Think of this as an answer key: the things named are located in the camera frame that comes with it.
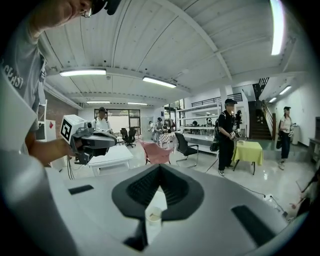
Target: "staircase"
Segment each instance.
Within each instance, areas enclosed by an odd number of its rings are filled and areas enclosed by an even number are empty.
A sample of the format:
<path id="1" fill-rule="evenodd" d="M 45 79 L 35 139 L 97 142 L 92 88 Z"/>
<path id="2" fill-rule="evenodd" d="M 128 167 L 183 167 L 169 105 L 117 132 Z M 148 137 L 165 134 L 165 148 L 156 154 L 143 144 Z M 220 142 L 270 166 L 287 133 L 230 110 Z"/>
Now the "staircase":
<path id="1" fill-rule="evenodd" d="M 250 139 L 256 140 L 272 140 L 269 127 L 267 125 L 266 118 L 263 117 L 263 123 L 257 122 L 256 116 L 256 102 L 250 101 L 249 105 L 249 115 L 250 115 Z"/>

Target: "yellow tablecloth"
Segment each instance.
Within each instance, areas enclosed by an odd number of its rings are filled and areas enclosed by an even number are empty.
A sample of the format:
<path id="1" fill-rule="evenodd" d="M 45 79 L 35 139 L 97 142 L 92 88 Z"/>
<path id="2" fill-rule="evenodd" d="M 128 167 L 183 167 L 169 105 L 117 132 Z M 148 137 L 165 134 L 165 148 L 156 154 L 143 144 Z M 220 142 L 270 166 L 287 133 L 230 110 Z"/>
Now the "yellow tablecloth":
<path id="1" fill-rule="evenodd" d="M 261 166 L 264 161 L 264 152 L 258 142 L 246 141 L 244 144 L 237 142 L 232 160 L 255 162 Z"/>

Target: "yellow table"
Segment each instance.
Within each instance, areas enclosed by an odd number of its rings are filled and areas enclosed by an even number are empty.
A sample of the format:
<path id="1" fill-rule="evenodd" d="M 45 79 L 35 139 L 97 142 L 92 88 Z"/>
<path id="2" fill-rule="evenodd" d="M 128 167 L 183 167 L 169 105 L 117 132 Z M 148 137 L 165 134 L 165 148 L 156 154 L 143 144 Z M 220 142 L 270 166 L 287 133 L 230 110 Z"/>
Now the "yellow table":
<path id="1" fill-rule="evenodd" d="M 264 161 L 264 152 L 260 144 L 251 141 L 245 141 L 243 144 L 237 142 L 232 157 L 232 161 L 236 162 L 233 171 L 235 171 L 240 160 L 251 162 L 253 165 L 253 175 L 255 175 L 256 163 L 261 166 Z"/>

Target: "glossy white floor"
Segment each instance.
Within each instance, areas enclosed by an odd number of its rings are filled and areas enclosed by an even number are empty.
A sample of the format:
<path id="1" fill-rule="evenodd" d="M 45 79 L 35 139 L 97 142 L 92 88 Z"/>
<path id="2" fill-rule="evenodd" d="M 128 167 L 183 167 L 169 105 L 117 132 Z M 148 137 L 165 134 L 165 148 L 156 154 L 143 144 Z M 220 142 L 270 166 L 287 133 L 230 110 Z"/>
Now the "glossy white floor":
<path id="1" fill-rule="evenodd" d="M 129 162 L 130 169 L 144 166 L 145 155 L 143 148 L 137 142 L 136 147 L 128 149 L 134 156 Z M 170 162 L 172 165 L 176 165 L 176 160 L 182 159 L 184 156 L 177 151 L 174 151 L 170 155 Z M 192 165 L 196 160 L 196 155 L 189 157 L 189 160 L 179 162 L 180 166 Z M 210 165 L 216 160 L 215 155 L 210 153 L 199 153 L 198 165 L 192 169 L 198 172 L 205 172 Z M 219 176 L 218 174 L 218 161 L 213 167 L 211 167 L 207 174 Z M 74 164 L 74 158 L 71 159 L 71 167 L 75 179 L 93 177 L 93 171 L 88 166 L 80 166 Z M 271 194 L 278 204 L 288 212 L 288 217 L 295 216 L 295 210 L 291 209 L 290 203 L 297 203 L 300 198 L 300 187 L 305 187 L 307 182 L 314 175 L 314 166 L 306 162 L 287 162 L 285 169 L 278 168 L 278 164 L 273 160 L 264 160 L 262 166 L 256 166 L 255 174 L 253 175 L 253 166 L 248 162 L 239 162 L 235 171 L 232 169 L 226 169 L 225 177 L 234 181 L 250 190 L 269 195 Z M 125 166 L 121 165 L 115 168 L 115 172 L 126 171 Z M 60 172 L 64 179 L 69 179 L 67 167 L 64 167 Z M 263 199 L 263 196 L 256 194 L 257 197 Z M 223 197 L 223 194 L 212 195 L 213 197 Z"/>

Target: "checkered tablecloth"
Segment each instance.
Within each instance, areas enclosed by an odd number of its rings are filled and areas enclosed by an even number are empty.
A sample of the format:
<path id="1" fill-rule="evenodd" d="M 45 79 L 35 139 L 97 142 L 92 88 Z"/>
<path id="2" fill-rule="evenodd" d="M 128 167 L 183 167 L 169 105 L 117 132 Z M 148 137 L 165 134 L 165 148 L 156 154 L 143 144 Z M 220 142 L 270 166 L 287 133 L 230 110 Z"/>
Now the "checkered tablecloth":
<path id="1" fill-rule="evenodd" d="M 167 133 L 167 134 L 160 134 L 159 135 L 159 143 L 162 145 L 163 143 L 170 143 L 175 139 L 176 135 L 174 132 Z"/>

